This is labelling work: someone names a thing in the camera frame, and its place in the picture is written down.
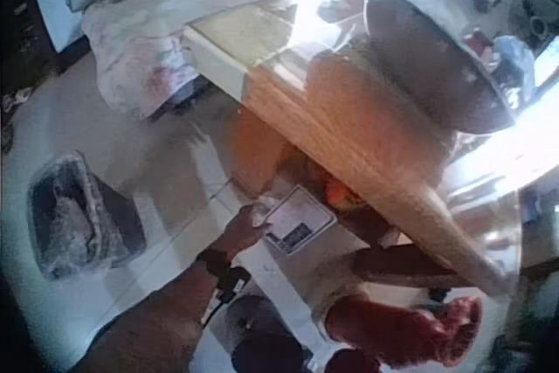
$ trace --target hand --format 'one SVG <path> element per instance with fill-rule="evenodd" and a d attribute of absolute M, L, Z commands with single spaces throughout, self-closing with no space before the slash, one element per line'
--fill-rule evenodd
<path fill-rule="evenodd" d="M 210 249 L 216 249 L 227 254 L 227 258 L 232 260 L 239 253 L 250 248 L 267 233 L 272 231 L 272 224 L 264 223 L 260 226 L 252 226 L 252 212 L 255 205 L 245 205 L 225 227 L 224 234 L 221 235 Z"/>

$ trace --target wooden table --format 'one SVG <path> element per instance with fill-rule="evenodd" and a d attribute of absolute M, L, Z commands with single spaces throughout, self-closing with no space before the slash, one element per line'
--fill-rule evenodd
<path fill-rule="evenodd" d="M 259 192 L 295 146 L 439 264 L 487 294 L 509 293 L 518 182 L 549 168 L 503 149 L 515 131 L 505 141 L 457 135 L 421 113 L 380 70 L 363 2 L 270 0 L 187 28 L 198 70 L 242 104 L 235 177 Z"/>

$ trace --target black cable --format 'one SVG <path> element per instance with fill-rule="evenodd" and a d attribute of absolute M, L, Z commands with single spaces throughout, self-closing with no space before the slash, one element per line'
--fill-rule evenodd
<path fill-rule="evenodd" d="M 211 321 L 211 318 L 215 316 L 215 314 L 219 311 L 219 309 L 223 307 L 223 305 L 224 303 L 220 301 L 219 304 L 216 306 L 216 308 L 211 311 L 210 315 L 208 316 L 208 319 L 206 319 L 206 322 L 204 322 L 202 329 L 205 329 L 208 326 L 208 324 Z"/>

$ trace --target white blanket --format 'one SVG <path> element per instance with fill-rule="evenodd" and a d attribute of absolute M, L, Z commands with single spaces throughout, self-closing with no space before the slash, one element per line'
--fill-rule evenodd
<path fill-rule="evenodd" d="M 115 111 L 151 115 L 197 76 L 183 48 L 183 27 L 201 17 L 261 0 L 108 0 L 84 13 L 98 85 Z"/>

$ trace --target black watch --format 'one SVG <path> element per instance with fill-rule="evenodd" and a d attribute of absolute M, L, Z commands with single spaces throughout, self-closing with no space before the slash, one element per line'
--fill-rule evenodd
<path fill-rule="evenodd" d="M 231 262 L 227 259 L 227 254 L 215 249 L 206 249 L 198 254 L 196 261 L 203 261 L 206 270 L 218 279 L 224 279 L 231 268 Z"/>

